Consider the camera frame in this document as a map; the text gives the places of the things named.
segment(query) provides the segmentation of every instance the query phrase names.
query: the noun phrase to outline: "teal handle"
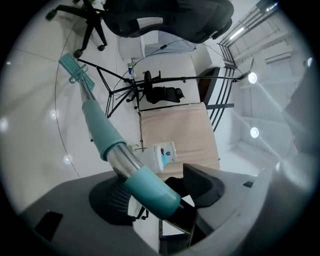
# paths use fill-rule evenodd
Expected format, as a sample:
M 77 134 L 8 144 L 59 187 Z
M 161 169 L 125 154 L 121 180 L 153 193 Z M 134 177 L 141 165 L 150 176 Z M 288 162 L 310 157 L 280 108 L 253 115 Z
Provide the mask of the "teal handle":
M 82 104 L 82 111 L 93 142 L 100 153 L 102 160 L 107 161 L 109 150 L 118 143 L 126 143 L 105 117 L 99 103 L 94 99 L 89 99 Z
M 124 186 L 149 212 L 166 220 L 177 210 L 181 197 L 167 186 L 147 166 L 141 167 Z

